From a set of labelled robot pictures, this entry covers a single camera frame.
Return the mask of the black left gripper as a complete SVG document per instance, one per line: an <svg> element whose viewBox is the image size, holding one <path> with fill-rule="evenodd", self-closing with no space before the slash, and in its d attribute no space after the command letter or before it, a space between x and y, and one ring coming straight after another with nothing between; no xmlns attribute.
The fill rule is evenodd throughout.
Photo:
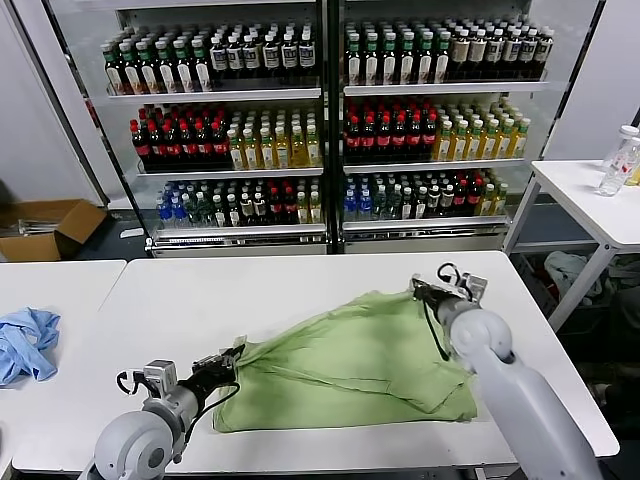
<svg viewBox="0 0 640 480"><path fill-rule="evenodd" d="M246 345L221 349L218 353L195 362L192 365L192 379L201 388L219 388L235 382L237 362Z"/></svg>

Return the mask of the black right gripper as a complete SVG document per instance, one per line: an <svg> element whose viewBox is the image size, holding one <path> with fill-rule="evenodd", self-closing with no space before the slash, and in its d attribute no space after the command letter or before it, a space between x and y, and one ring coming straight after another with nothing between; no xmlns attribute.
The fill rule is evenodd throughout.
<svg viewBox="0 0 640 480"><path fill-rule="evenodd" d="M434 313L452 313L466 310L468 300L456 293L449 292L451 286L439 281L425 280L420 274L411 276L411 285L415 290L413 299L426 302Z"/></svg>

